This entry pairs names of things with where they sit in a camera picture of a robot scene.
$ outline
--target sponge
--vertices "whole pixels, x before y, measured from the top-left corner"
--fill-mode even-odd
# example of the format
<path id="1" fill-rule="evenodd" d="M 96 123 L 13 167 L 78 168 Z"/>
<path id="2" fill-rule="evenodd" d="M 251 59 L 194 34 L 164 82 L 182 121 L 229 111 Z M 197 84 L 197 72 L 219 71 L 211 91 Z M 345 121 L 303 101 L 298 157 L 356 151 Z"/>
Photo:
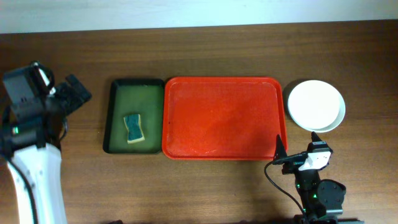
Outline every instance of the sponge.
<path id="1" fill-rule="evenodd" d="M 145 140 L 144 133 L 141 128 L 141 116 L 132 114 L 123 118 L 124 125 L 127 128 L 127 143 L 133 144 Z"/>

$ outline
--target wire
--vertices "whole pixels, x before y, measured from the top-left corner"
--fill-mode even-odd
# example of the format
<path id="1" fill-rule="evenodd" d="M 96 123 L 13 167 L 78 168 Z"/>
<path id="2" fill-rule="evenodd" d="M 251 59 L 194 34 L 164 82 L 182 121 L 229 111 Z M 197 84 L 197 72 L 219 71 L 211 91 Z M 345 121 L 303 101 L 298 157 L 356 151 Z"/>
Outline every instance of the wire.
<path id="1" fill-rule="evenodd" d="M 32 217 L 33 217 L 33 224 L 39 224 L 39 219 L 37 218 L 37 210 L 36 210 L 36 204 L 35 204 L 35 198 L 33 196 L 33 191 L 32 191 L 32 186 L 30 186 L 29 181 L 27 180 L 26 176 L 22 173 L 22 171 L 11 161 L 11 159 L 7 158 L 6 156 L 2 155 L 5 160 L 7 160 L 8 163 L 17 171 L 17 173 L 20 175 L 22 180 L 24 181 L 25 187 L 27 189 L 27 193 L 29 195 L 29 200 L 30 200 L 30 208 L 32 209 Z"/>
<path id="2" fill-rule="evenodd" d="M 63 123 L 63 134 L 60 138 L 60 141 L 67 135 L 68 130 L 69 130 L 67 118 L 64 118 L 62 123 Z"/>
<path id="3" fill-rule="evenodd" d="M 275 184 L 275 182 L 268 176 L 268 174 L 267 174 L 267 168 L 268 168 L 272 163 L 273 163 L 273 161 L 270 161 L 270 162 L 265 166 L 265 168 L 264 168 L 264 173 L 265 173 L 267 179 L 269 180 L 269 182 L 271 182 L 271 183 L 273 184 L 274 187 L 276 187 L 278 190 L 280 190 L 283 194 L 286 194 L 288 197 L 290 197 L 290 198 L 296 203 L 296 205 L 297 205 L 298 208 L 300 209 L 301 213 L 303 214 L 304 222 L 308 224 L 309 222 L 308 222 L 307 215 L 305 214 L 304 209 L 303 209 L 303 207 L 301 206 L 301 204 L 300 204 L 291 194 L 287 193 L 284 189 L 280 188 L 277 184 Z"/>

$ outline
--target brown table surface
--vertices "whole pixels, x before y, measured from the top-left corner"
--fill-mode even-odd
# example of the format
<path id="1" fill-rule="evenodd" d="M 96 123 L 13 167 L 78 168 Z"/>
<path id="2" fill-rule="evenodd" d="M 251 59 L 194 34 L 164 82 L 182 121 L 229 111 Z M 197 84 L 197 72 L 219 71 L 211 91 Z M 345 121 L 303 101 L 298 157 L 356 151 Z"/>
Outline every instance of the brown table surface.
<path id="1" fill-rule="evenodd" d="M 173 161 L 102 150 L 109 88 L 122 77 L 270 76 L 334 85 L 346 102 L 321 178 L 347 187 L 342 217 L 398 222 L 398 21 L 271 24 L 0 35 L 0 72 L 40 60 L 57 82 L 74 73 L 93 99 L 69 118 L 61 183 L 69 223 L 233 223 L 299 214 L 264 176 L 265 161 Z M 286 116 L 289 154 L 310 133 Z M 294 176 L 271 177 L 298 197 Z M 17 223 L 0 167 L 0 220 Z"/>

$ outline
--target white robot part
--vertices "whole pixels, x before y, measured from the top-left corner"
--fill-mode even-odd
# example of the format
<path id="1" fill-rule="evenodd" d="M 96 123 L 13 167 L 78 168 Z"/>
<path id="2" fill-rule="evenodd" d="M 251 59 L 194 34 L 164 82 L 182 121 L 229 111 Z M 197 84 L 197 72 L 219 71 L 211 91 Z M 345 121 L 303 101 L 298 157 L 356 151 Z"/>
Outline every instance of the white robot part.
<path id="1" fill-rule="evenodd" d="M 39 149 L 33 145 L 17 150 L 11 161 L 30 184 L 39 224 L 67 223 L 60 180 L 60 150 L 48 143 Z M 27 187 L 10 163 L 8 168 L 16 188 L 19 223 L 34 224 Z"/>
<path id="2" fill-rule="evenodd" d="M 305 160 L 304 164 L 298 168 L 298 170 L 321 169 L 328 164 L 330 155 L 330 151 L 308 153 L 308 158 Z"/>

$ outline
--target red rectangular tray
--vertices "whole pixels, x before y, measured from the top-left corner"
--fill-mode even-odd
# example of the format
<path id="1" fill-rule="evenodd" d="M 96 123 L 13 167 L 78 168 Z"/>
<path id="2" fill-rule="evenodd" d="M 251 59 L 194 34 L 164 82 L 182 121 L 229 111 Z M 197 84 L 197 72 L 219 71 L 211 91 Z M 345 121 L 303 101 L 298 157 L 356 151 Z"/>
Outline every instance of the red rectangular tray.
<path id="1" fill-rule="evenodd" d="M 282 89 L 268 77 L 177 77 L 165 87 L 162 150 L 171 159 L 272 160 L 287 150 Z"/>

